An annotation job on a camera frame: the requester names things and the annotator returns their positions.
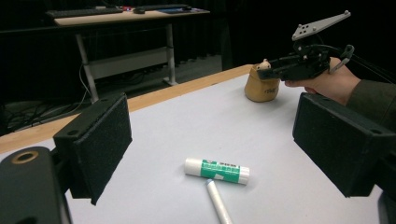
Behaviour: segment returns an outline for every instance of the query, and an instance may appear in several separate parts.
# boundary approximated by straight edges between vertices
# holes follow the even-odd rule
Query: hand
[[[337,58],[331,58],[330,68],[335,67],[341,61]],[[361,80],[344,65],[335,70],[333,74],[325,71],[318,77],[298,81],[285,81],[287,87],[304,87],[309,93],[319,93],[326,96],[341,105],[346,105],[347,101],[356,85]]]

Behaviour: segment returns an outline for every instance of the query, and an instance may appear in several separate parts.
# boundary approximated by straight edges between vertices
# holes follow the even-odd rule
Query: dark wall
[[[229,6],[235,10],[229,18],[234,66],[285,56],[292,52],[291,35],[298,24],[320,21],[348,10],[349,18],[319,33],[324,43],[341,49],[351,44],[356,55],[396,74],[393,66],[396,19],[389,1],[236,2],[238,6]]]

